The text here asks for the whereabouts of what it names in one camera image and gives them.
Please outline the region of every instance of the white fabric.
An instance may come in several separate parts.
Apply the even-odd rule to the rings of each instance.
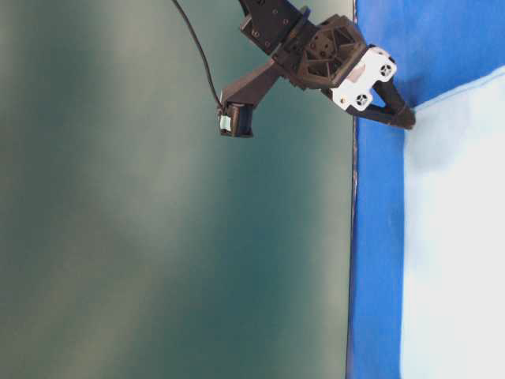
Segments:
[[[505,67],[406,134],[402,378],[505,378]]]

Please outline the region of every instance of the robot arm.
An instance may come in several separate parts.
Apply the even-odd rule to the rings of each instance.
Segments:
[[[386,51],[368,46],[357,26],[334,15],[314,25],[310,10],[287,0],[239,0],[242,33],[271,59],[231,86],[218,110],[221,134],[251,137],[253,110],[279,77],[303,90],[317,89],[357,117],[412,129],[415,116],[394,85],[397,67]],[[372,92],[385,103],[372,104]]]

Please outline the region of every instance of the black cable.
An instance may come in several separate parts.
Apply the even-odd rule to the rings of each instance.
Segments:
[[[188,25],[189,32],[191,32],[191,36],[193,37],[196,47],[198,47],[198,51],[200,52],[202,60],[204,61],[205,72],[207,74],[208,84],[211,87],[212,95],[214,95],[214,99],[215,99],[215,102],[218,104],[218,107],[221,108],[222,111],[224,111],[224,106],[221,104],[221,101],[219,100],[219,97],[215,91],[214,83],[212,82],[211,69],[208,66],[207,57],[205,57],[204,49],[202,49],[202,46],[200,45],[200,41],[198,40],[198,37],[196,36],[195,31],[193,30],[193,26],[191,25],[191,22],[189,22],[189,18],[186,16],[186,13],[184,12],[184,10],[182,10],[181,6],[179,5],[179,2],[177,0],[172,0],[172,2],[175,5],[175,7],[178,9],[178,11],[181,14],[182,18],[184,19],[186,25]]]

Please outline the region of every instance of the blue fabric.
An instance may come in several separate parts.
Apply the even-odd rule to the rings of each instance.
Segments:
[[[411,106],[505,64],[503,0],[357,0],[368,43],[398,63]],[[400,378],[404,132],[358,123],[348,377]]]

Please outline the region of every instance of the dark green wall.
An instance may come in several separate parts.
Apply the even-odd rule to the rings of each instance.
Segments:
[[[181,3],[218,88],[265,62],[238,2]],[[0,94],[1,378],[343,377],[337,107],[281,81],[219,137],[168,0],[2,1]]]

